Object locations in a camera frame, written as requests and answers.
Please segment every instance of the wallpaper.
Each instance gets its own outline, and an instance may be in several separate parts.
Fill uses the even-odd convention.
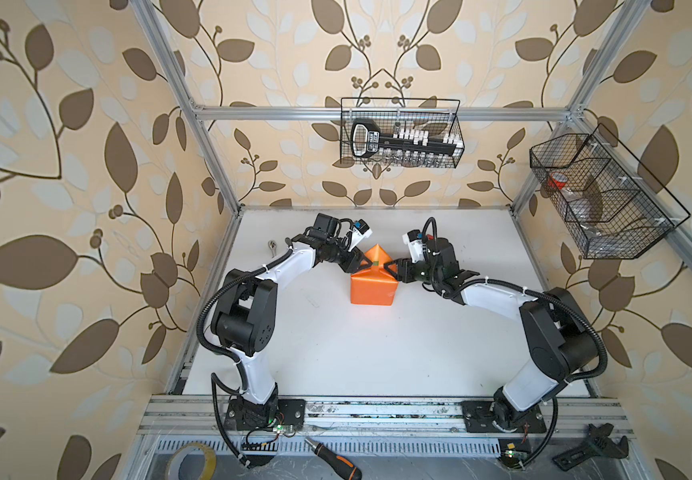
[[[463,122],[458,167],[404,168],[341,158],[339,127],[307,121],[208,125],[231,186],[249,206],[504,206],[529,173],[546,122]]]
[[[198,104],[278,107],[328,96],[561,107],[621,4],[153,0]]]
[[[0,478],[121,468],[228,222],[125,3],[0,2]]]
[[[692,212],[692,2],[651,6],[586,114]],[[621,399],[653,472],[692,480],[692,272],[663,241],[637,260],[581,260],[541,193],[520,221],[549,283],[567,286],[601,332],[612,358],[602,394]]]

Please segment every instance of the black key-shaped holder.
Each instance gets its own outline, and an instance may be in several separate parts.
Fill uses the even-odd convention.
[[[580,465],[591,457],[627,458],[629,456],[629,439],[626,436],[616,444],[610,439],[612,424],[606,423],[601,427],[589,424],[589,435],[579,446],[560,453],[553,458],[556,466],[563,472]]]

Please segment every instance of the screwdriver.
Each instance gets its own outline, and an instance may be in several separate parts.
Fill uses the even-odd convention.
[[[323,443],[315,442],[309,437],[306,437],[306,443],[313,448],[313,454],[330,464],[335,473],[343,480],[362,480],[362,471],[359,467],[353,466],[348,458],[336,455]]]

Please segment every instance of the mounting plate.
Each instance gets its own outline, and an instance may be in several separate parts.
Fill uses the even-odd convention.
[[[463,422],[466,423],[468,433],[503,433],[493,425],[492,418],[487,418],[491,403],[493,402],[490,400],[469,400],[460,403]],[[546,423],[537,405],[522,418],[514,434],[523,434],[525,424],[528,425],[528,433],[546,433]]]
[[[306,401],[299,398],[280,398],[277,411],[283,416],[282,425],[289,425],[295,430],[300,430],[303,427],[303,418],[306,416]],[[228,412],[234,412],[235,415],[233,418],[230,414],[226,415],[224,425],[227,430],[243,432],[253,429],[245,423],[241,403],[237,398],[232,398],[228,402]]]

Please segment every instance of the orange screwdriver handle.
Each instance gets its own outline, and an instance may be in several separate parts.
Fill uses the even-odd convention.
[[[314,455],[318,456],[333,468],[336,474],[343,480],[362,480],[362,471],[354,466],[348,458],[336,455],[324,444],[320,443],[314,450]]]

